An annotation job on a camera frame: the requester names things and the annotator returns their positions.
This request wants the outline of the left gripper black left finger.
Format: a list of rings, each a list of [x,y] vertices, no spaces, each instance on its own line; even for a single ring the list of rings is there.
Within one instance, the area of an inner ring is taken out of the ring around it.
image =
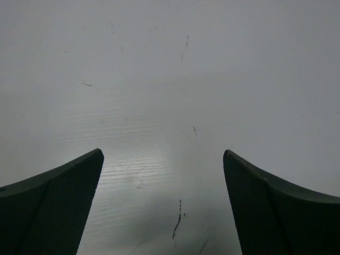
[[[1,254],[76,254],[103,163],[97,148],[1,187]]]

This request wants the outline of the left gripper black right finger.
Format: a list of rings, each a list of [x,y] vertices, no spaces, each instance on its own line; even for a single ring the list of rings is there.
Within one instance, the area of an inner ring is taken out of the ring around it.
[[[339,197],[286,181],[231,150],[223,168],[242,254],[339,254]]]

